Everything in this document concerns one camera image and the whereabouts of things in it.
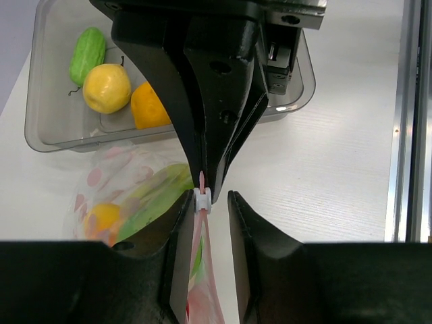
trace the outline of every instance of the plastic bag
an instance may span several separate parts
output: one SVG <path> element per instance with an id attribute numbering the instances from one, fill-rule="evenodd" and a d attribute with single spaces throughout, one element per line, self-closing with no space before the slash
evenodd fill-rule
<path id="1" fill-rule="evenodd" d="M 189 167 L 129 141 L 97 151 L 67 212 L 66 238 L 125 240 L 164 214 L 193 188 Z"/>
<path id="2" fill-rule="evenodd" d="M 207 211 L 195 217 L 186 324 L 224 324 L 213 274 Z"/>
<path id="3" fill-rule="evenodd" d="M 125 240 L 164 214 L 192 189 L 189 166 L 145 151 L 129 141 L 104 146 L 91 159 L 67 212 L 66 238 Z M 223 324 L 211 261 L 207 212 L 196 215 L 187 324 Z"/>

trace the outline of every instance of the white plastic clip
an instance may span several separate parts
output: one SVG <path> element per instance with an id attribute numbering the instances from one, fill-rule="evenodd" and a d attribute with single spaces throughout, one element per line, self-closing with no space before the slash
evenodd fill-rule
<path id="1" fill-rule="evenodd" d="M 211 212 L 211 190 L 209 187 L 205 188 L 205 194 L 201 194 L 199 188 L 194 189 L 195 193 L 195 213 L 205 209 L 207 214 Z"/>

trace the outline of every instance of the white table surface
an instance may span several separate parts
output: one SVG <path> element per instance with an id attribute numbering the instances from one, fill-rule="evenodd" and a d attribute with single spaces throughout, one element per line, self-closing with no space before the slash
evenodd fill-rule
<path id="1" fill-rule="evenodd" d="M 210 216 L 227 324 L 238 323 L 228 190 L 300 241 L 382 240 L 403 0 L 332 0 L 306 31 L 317 91 L 301 111 L 259 125 Z M 29 59 L 0 116 L 2 240 L 56 240 L 92 153 L 37 153 L 24 140 Z M 184 160 L 177 140 L 146 144 Z"/>

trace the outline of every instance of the apple stem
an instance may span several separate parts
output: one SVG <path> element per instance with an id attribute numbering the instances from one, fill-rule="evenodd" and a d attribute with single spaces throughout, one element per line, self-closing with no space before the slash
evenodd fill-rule
<path id="1" fill-rule="evenodd" d="M 73 92 L 78 92 L 80 89 L 81 87 L 79 86 L 78 89 L 69 91 L 67 95 L 70 97 Z"/>

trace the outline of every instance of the clear plastic tray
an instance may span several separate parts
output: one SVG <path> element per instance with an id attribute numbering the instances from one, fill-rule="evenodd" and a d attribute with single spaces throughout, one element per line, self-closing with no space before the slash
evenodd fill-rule
<path id="1" fill-rule="evenodd" d="M 88 27 L 102 30 L 107 40 L 105 63 L 121 63 L 125 56 L 110 38 L 111 20 L 88 0 L 41 0 L 36 10 L 25 137 L 40 152 L 63 149 L 92 151 L 102 142 L 131 139 L 146 142 L 175 136 L 173 127 L 137 130 L 130 106 L 111 115 L 88 108 L 82 91 L 70 80 L 69 64 L 76 40 Z M 125 56 L 124 67 L 133 90 L 145 78 Z M 285 96 L 272 96 L 262 121 L 279 119 L 303 107 L 315 91 L 315 77 L 302 35 L 297 64 Z"/>

